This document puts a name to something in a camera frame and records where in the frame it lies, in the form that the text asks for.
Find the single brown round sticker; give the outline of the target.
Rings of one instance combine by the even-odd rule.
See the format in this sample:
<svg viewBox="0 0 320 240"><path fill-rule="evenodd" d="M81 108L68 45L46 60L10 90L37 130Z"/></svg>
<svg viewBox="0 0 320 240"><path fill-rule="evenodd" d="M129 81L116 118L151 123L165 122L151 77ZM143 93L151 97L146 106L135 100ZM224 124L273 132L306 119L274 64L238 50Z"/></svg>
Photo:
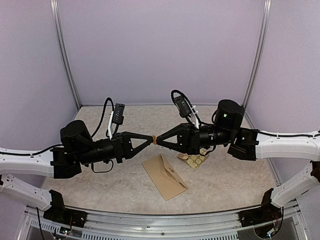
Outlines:
<svg viewBox="0 0 320 240"><path fill-rule="evenodd" d="M157 137L155 135L152 136L153 144L157 145Z"/></svg>

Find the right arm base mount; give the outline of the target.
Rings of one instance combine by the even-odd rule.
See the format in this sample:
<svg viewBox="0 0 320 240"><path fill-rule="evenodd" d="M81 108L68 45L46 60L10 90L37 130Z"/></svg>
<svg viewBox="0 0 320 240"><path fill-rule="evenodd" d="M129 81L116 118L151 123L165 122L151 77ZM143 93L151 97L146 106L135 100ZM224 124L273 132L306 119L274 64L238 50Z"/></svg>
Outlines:
<svg viewBox="0 0 320 240"><path fill-rule="evenodd" d="M272 204L271 195L273 190L273 188L270 188L264 193L259 207L242 210L238 213L242 227L262 224L280 219L283 216L282 208Z"/></svg>

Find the round sticker seal sheet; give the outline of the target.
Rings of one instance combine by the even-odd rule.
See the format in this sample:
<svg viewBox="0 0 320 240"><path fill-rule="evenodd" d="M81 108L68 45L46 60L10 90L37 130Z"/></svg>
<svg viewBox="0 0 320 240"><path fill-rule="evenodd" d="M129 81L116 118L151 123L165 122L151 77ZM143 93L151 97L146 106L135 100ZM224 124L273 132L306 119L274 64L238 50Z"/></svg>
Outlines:
<svg viewBox="0 0 320 240"><path fill-rule="evenodd" d="M209 156L209 152L201 148L200 154L179 153L176 157L191 168L197 170Z"/></svg>

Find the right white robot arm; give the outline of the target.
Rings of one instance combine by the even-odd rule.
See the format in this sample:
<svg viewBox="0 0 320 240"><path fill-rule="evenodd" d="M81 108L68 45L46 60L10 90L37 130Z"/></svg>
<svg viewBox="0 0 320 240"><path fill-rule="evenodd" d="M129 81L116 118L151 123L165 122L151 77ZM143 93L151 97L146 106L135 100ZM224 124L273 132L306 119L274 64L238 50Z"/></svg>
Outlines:
<svg viewBox="0 0 320 240"><path fill-rule="evenodd" d="M200 121L181 123L156 138L159 146L188 155L202 148L223 145L228 154L245 161L270 158L305 159L310 162L282 185L268 190L256 210L256 218L266 222L286 203L320 184L320 133L272 133L241 126L245 109L223 99L213 113L212 124Z"/></svg>

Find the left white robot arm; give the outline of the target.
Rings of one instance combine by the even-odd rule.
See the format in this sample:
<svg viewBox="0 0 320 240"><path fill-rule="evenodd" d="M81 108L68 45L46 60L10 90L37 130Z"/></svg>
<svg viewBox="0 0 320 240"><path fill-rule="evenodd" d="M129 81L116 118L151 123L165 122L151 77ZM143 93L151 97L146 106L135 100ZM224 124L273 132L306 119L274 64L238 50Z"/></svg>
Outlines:
<svg viewBox="0 0 320 240"><path fill-rule="evenodd" d="M45 190L18 179L20 174L53 179L70 179L82 172L82 166L95 163L122 163L136 156L153 143L149 135L118 132L94 141L85 123L74 120L60 130L61 143L38 152L0 150L0 191L12 195L41 211L49 210L57 221L70 218L63 197L54 190Z"/></svg>

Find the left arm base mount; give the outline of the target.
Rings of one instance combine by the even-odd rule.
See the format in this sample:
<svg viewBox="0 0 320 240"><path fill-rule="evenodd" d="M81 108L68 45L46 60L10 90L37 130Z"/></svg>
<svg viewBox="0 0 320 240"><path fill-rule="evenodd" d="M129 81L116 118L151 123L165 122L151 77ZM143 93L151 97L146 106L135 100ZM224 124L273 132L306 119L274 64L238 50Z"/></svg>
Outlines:
<svg viewBox="0 0 320 240"><path fill-rule="evenodd" d="M50 208L43 213L43 218L52 222L68 225L70 227L83 228L88 213L82 210L75 210L65 207L61 193L50 190Z"/></svg>

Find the brown kraft envelope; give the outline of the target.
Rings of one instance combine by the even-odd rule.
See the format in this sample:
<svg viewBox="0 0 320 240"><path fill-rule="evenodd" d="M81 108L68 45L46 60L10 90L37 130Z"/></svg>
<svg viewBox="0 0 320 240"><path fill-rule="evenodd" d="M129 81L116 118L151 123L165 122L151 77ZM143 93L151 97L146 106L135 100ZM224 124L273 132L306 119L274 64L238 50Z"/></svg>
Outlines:
<svg viewBox="0 0 320 240"><path fill-rule="evenodd" d="M143 161L142 166L165 201L189 189L163 154Z"/></svg>

